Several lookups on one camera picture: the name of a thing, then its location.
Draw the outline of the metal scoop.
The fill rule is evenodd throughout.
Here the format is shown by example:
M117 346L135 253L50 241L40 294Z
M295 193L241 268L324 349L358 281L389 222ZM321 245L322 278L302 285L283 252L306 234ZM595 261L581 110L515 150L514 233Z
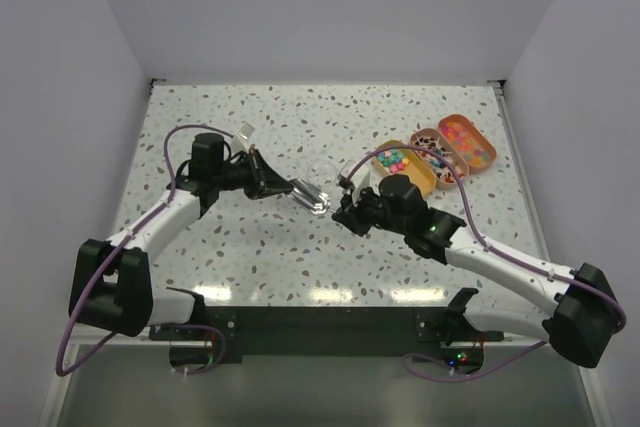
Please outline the metal scoop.
M320 216L326 214L331 209L331 198L319 187L309 182L294 178L290 180L292 186L288 198L303 208L307 213Z

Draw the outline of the yellow tray of star candies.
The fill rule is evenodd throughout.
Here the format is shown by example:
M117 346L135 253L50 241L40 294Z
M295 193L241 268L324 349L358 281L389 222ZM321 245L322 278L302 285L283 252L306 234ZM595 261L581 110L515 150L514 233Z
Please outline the yellow tray of star candies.
M405 175L416 185L423 198L435 189L437 178L422 157L411 149L402 148L399 140L389 140L377 147L383 152L376 154L371 163L381 177Z

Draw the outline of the clear glass jar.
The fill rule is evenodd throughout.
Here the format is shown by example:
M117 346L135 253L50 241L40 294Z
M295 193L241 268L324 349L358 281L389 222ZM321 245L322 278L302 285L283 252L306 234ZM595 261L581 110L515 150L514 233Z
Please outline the clear glass jar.
M338 170L329 160L313 159L306 170L306 180L326 194L331 194L337 185Z

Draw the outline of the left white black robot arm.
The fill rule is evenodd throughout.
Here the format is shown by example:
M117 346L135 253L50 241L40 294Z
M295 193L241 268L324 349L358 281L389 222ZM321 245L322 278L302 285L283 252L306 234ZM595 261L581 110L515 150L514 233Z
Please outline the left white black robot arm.
M218 132L197 134L184 168L148 212L107 240L81 245L69 301L71 322L129 337L171 324L185 339L200 337L207 327L202 296L177 288L155 292L152 264L221 193L241 190L261 200L292 189L256 148L233 147Z

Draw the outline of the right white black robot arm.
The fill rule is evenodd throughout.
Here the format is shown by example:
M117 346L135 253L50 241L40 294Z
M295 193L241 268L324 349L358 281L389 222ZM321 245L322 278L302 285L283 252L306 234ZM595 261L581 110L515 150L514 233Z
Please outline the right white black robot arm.
M405 175L387 176L378 188L345 177L338 184L343 195L332 218L352 233L364 236L376 228L398 234L418 256L484 277L532 306L525 312L467 300L445 316L456 339L477 331L514 333L547 342L566 360L594 368L626 325L606 275L592 264L573 269L495 242L469 219L429 206Z

